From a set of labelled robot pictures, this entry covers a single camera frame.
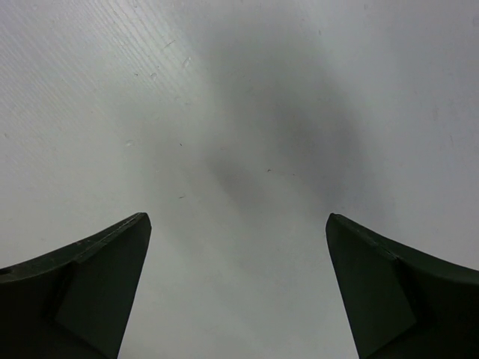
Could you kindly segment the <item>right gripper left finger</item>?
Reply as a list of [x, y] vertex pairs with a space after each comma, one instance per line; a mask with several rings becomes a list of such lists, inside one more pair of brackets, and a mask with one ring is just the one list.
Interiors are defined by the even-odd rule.
[[117, 358], [150, 241], [139, 212], [1, 269], [2, 358]]

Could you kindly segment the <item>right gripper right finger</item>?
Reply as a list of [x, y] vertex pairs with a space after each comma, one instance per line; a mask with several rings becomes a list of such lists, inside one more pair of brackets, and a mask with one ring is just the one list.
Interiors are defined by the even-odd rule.
[[326, 241], [360, 358], [478, 357], [478, 271], [339, 214]]

